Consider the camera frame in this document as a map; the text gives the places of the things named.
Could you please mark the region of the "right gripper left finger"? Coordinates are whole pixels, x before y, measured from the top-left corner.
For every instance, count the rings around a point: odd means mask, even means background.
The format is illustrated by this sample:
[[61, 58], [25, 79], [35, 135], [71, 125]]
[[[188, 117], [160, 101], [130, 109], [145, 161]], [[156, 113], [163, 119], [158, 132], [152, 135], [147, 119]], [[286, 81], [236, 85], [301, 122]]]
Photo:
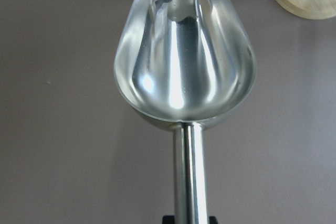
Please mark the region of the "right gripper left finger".
[[175, 224], [175, 216], [163, 216], [162, 224]]

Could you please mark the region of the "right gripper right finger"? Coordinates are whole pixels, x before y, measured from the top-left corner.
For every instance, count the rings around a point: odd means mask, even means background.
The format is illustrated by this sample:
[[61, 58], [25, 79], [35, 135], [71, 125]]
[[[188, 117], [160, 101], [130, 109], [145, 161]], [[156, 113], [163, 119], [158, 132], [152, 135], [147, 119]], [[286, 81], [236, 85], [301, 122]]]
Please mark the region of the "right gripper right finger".
[[217, 218], [215, 216], [209, 216], [209, 224], [217, 224]]

